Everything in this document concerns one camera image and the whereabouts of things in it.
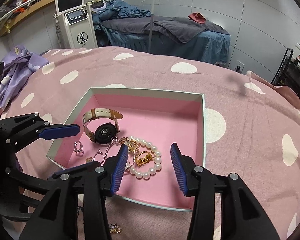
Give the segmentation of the blue crumpled duvet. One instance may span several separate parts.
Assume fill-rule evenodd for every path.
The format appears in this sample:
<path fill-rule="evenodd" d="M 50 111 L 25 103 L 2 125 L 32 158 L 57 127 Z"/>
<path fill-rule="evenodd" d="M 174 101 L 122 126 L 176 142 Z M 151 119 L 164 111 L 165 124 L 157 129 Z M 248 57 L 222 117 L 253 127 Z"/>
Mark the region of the blue crumpled duvet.
<path fill-rule="evenodd" d="M 151 12 L 149 10 L 140 9 L 139 7 L 130 5 L 123 0 L 106 0 L 106 8 L 100 12 L 93 12 L 92 16 L 93 22 L 98 24 L 99 22 L 121 18 L 150 17 Z"/>

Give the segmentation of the blue massage bed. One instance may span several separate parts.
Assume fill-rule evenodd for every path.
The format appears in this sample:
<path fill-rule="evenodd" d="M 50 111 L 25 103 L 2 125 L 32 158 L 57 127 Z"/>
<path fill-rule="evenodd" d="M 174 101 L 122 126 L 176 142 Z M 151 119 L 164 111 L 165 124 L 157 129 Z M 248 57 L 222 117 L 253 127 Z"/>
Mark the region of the blue massage bed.
<path fill-rule="evenodd" d="M 188 60 L 225 66 L 231 36 L 211 21 L 204 24 L 185 17 L 154 16 L 103 21 L 106 38 L 102 46 L 117 46 L 154 55 L 176 56 Z"/>

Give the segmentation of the white beauty machine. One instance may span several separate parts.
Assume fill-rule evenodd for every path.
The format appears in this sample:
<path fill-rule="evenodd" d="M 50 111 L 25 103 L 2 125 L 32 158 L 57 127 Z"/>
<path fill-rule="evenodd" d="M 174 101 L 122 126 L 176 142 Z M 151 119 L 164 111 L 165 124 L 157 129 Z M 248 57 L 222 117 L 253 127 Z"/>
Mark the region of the white beauty machine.
<path fill-rule="evenodd" d="M 64 49 L 97 48 L 91 9 L 85 0 L 55 0 L 59 46 Z"/>

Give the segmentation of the gold spider brooch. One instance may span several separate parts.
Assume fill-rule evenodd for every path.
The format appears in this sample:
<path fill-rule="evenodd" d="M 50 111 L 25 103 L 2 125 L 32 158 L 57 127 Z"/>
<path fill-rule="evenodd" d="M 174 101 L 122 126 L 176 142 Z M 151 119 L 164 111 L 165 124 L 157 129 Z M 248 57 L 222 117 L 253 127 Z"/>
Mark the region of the gold spider brooch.
<path fill-rule="evenodd" d="M 138 167 L 141 167 L 153 160 L 153 156 L 151 152 L 148 151 L 142 151 L 140 152 L 135 159 L 135 163 Z"/>

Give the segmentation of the purple floral blanket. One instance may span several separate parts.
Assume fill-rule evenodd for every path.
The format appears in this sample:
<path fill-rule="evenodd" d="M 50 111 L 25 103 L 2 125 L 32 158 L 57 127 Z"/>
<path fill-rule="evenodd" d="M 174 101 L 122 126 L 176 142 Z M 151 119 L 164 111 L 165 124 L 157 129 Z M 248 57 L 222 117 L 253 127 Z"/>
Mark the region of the purple floral blanket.
<path fill-rule="evenodd" d="M 47 65 L 49 61 L 30 52 L 25 46 L 15 46 L 3 59 L 4 71 L 0 83 L 0 116 L 22 88 L 29 77 Z"/>

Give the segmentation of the pink polka dot bedsheet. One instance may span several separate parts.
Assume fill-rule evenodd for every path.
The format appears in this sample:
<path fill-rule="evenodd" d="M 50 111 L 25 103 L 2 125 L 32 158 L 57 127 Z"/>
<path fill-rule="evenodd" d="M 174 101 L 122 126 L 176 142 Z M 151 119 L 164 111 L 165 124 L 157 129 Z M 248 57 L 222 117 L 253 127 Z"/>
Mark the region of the pink polka dot bedsheet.
<path fill-rule="evenodd" d="M 3 118 L 37 112 L 52 124 L 93 108 L 123 114 L 122 137 L 151 142 L 162 169 L 151 178 L 125 174 L 108 198 L 113 239 L 185 239 L 193 199 L 179 190 L 170 159 L 177 143 L 214 174 L 237 173 L 281 239 L 300 223 L 300 99 L 253 72 L 239 74 L 178 57 L 123 48 L 50 50 Z"/>

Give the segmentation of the black trolley cart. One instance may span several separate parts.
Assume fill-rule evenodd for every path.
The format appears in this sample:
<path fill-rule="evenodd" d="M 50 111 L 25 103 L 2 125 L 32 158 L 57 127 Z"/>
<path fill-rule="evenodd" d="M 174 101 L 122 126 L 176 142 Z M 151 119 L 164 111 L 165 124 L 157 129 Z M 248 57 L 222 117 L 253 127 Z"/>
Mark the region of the black trolley cart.
<path fill-rule="evenodd" d="M 276 86 L 288 86 L 300 98 L 300 69 L 292 59 L 293 52 L 291 48 L 286 49 L 271 84 Z"/>

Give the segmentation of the gold chain charm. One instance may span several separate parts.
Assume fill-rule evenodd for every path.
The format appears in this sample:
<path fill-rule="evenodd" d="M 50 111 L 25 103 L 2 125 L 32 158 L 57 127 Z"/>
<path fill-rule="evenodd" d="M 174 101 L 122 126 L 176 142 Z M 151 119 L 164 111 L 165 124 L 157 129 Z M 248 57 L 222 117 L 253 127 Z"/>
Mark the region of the gold chain charm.
<path fill-rule="evenodd" d="M 139 153 L 139 145 L 134 137 L 122 137 L 119 139 L 120 144 L 125 144 L 128 147 L 128 152 L 133 154 L 133 158 L 136 158 Z"/>

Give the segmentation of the mint green pink jewelry box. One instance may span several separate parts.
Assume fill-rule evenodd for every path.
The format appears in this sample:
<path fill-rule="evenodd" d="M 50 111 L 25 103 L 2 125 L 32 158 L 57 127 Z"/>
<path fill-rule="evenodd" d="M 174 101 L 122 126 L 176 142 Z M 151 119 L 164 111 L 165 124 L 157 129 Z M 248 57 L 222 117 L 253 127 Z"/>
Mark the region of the mint green pink jewelry box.
<path fill-rule="evenodd" d="M 90 88 L 66 119 L 78 135 L 55 140 L 47 158 L 62 169 L 104 163 L 129 148 L 118 196 L 150 207 L 190 211 L 194 199 L 179 189 L 170 157 L 176 143 L 205 165 L 205 96 L 141 88 Z"/>

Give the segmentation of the red folded cloth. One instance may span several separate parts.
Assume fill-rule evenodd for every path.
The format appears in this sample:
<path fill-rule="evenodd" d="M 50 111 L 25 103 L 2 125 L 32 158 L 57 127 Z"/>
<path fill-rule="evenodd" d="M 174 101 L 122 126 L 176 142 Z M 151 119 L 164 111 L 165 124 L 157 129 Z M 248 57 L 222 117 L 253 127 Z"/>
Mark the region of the red folded cloth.
<path fill-rule="evenodd" d="M 206 18 L 200 12 L 193 12 L 189 14 L 188 18 L 199 24 L 205 24 L 206 22 Z"/>

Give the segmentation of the dark grey towel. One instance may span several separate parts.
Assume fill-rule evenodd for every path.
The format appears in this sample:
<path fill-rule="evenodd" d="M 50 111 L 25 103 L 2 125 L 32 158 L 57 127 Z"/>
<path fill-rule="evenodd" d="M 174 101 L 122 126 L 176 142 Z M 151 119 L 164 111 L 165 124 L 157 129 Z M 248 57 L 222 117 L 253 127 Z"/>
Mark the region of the dark grey towel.
<path fill-rule="evenodd" d="M 156 21 L 154 27 L 156 32 L 179 43 L 187 43 L 207 29 L 206 24 L 199 24 L 184 17 Z"/>

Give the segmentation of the beige strap wrist watch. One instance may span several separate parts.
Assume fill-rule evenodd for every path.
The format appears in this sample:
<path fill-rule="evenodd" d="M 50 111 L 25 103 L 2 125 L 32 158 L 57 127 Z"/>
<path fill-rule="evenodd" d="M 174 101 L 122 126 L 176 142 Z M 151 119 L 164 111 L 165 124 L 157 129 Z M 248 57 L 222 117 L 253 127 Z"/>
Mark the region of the beige strap wrist watch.
<path fill-rule="evenodd" d="M 84 113 L 82 122 L 85 135 L 91 142 L 107 145 L 110 144 L 120 132 L 118 120 L 123 118 L 123 114 L 113 109 L 93 108 Z M 93 132 L 88 128 L 88 124 L 98 119 L 109 119 L 114 123 L 104 123 L 98 126 Z"/>

